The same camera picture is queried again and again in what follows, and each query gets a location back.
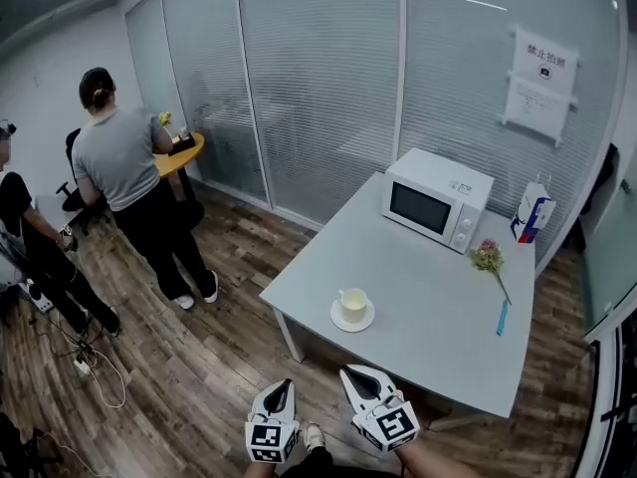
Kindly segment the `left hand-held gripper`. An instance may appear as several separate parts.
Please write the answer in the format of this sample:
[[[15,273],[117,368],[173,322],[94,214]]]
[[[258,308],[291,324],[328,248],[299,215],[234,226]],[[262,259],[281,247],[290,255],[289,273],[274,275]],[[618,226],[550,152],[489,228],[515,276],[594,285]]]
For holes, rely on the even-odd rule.
[[[252,404],[245,423],[245,442],[252,462],[285,463],[295,449],[300,433],[296,417],[296,388],[289,378],[266,387]]]

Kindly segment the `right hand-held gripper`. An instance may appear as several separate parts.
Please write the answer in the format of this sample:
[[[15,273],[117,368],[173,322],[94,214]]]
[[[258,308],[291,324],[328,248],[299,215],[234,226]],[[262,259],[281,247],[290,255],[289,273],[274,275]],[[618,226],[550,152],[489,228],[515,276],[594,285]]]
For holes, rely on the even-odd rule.
[[[367,365],[347,364],[339,370],[339,377],[356,413],[354,427],[375,448],[391,452],[417,438],[420,424],[412,404],[401,391],[395,391],[387,373]],[[380,402],[370,407],[373,400]]]

